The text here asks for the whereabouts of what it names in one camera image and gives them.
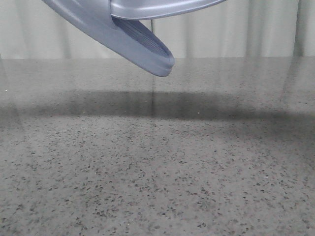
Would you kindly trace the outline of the light blue slipper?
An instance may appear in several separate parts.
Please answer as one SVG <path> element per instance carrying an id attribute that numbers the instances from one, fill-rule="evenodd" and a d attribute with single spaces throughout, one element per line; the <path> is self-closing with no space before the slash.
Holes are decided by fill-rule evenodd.
<path id="1" fill-rule="evenodd" d="M 45 3 L 79 30 L 160 77 L 168 76 L 175 60 L 169 49 L 140 21 L 111 16 L 109 0 L 47 0 Z"/>
<path id="2" fill-rule="evenodd" d="M 112 0 L 111 15 L 126 20 L 148 20 L 186 14 L 223 0 Z"/>

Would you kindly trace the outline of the grey-white curtain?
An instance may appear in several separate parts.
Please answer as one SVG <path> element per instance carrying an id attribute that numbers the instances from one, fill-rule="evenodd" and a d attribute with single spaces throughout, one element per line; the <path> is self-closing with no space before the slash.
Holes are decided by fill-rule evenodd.
<path id="1" fill-rule="evenodd" d="M 315 54 L 312 0 L 227 0 L 200 11 L 145 21 L 176 58 Z M 109 59 L 118 55 L 40 0 L 0 3 L 3 59 Z"/>

